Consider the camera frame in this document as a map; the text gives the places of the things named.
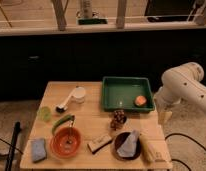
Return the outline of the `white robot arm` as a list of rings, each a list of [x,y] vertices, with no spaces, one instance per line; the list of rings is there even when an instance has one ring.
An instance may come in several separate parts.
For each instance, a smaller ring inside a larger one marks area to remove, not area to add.
[[[206,86],[201,84],[203,77],[204,70],[196,62],[170,68],[162,74],[162,86],[154,95],[160,125],[169,120],[172,115],[170,108],[181,100],[189,101],[206,114]]]

